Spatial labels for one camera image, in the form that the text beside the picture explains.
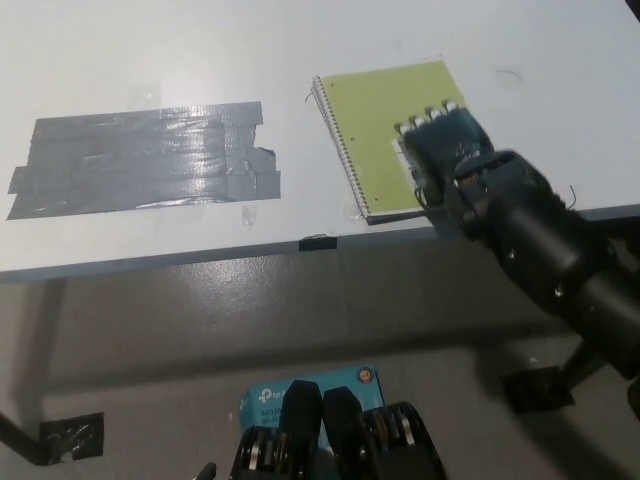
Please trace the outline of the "right robot hand black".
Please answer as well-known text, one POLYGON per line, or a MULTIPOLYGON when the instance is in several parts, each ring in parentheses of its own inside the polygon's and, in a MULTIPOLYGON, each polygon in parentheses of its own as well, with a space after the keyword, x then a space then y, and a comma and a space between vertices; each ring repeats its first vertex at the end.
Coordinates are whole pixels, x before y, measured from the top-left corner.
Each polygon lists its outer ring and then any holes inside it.
POLYGON ((445 205, 446 189, 460 163, 494 151, 468 108, 452 99, 396 123, 394 130, 414 181, 414 196, 426 210, 445 205))

